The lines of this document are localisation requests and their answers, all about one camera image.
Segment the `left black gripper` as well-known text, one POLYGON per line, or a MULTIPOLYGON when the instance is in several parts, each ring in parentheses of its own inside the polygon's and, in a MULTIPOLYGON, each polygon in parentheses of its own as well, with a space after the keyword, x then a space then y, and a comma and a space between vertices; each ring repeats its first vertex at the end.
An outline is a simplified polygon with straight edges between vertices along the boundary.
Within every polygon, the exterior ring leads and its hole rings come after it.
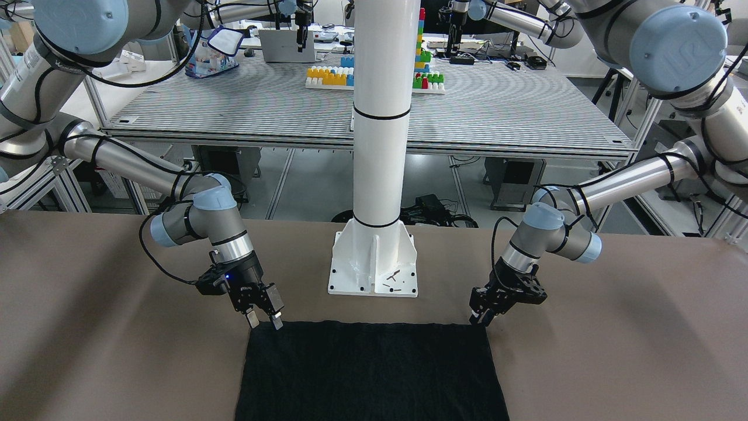
POLYGON ((496 315, 508 312, 516 303, 540 305, 548 294, 539 282, 539 266, 532 264, 529 272, 521 272, 511 267, 500 257, 489 274, 489 281, 483 287, 472 288, 469 306, 469 323, 488 327, 496 315))

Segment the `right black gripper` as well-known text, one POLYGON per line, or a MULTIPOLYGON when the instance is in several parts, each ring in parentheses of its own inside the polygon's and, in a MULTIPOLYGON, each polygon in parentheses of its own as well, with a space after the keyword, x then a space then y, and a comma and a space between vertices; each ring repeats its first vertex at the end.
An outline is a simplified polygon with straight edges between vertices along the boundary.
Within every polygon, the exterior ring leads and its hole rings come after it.
POLYGON ((269 316, 275 330, 283 328, 281 312, 284 303, 277 285, 262 282, 264 271, 257 257, 245 257, 231 262, 219 262, 209 267, 196 284, 203 295, 228 294, 236 312, 245 315, 251 329, 259 327, 255 309, 269 316))

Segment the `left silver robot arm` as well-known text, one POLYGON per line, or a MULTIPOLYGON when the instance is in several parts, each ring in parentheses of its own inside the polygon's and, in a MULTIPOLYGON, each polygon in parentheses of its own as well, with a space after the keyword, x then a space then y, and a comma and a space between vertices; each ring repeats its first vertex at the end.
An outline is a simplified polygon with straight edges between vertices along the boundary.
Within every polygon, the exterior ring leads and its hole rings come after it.
POLYGON ((710 177, 746 200, 746 99, 726 67, 727 12, 707 1, 542 1, 549 19, 485 1, 484 18, 560 50, 586 34, 610 72, 631 76, 650 102, 634 139, 646 141, 663 103, 670 104, 694 135, 646 160, 575 185, 539 185, 507 247, 491 254, 485 286, 471 291, 470 322, 487 326, 516 303, 541 304, 547 294, 537 278, 539 260, 553 254, 590 263, 602 241, 583 227, 599 209, 684 179, 710 177))

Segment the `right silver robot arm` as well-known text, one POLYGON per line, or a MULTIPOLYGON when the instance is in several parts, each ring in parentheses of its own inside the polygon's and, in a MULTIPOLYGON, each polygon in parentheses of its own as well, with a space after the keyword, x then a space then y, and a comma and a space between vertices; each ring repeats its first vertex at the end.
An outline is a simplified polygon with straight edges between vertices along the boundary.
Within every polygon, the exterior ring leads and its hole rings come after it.
POLYGON ((160 192, 166 205, 147 216, 141 228, 166 247, 208 240, 212 262, 197 279, 168 276, 204 295, 227 294, 251 328, 259 326, 256 311, 261 310, 280 329, 283 300, 275 283, 262 280, 264 271, 227 176, 189 171, 116 139, 111 130, 136 122, 134 115, 113 115, 96 125, 62 111, 88 80, 144 89, 179 74, 189 57, 168 74, 140 83, 108 80, 98 70, 117 61, 129 43, 170 39, 179 23, 192 32, 196 50, 211 13, 208 1, 3 1, 2 20, 30 20, 36 34, 2 84, 2 182, 59 156, 160 192))

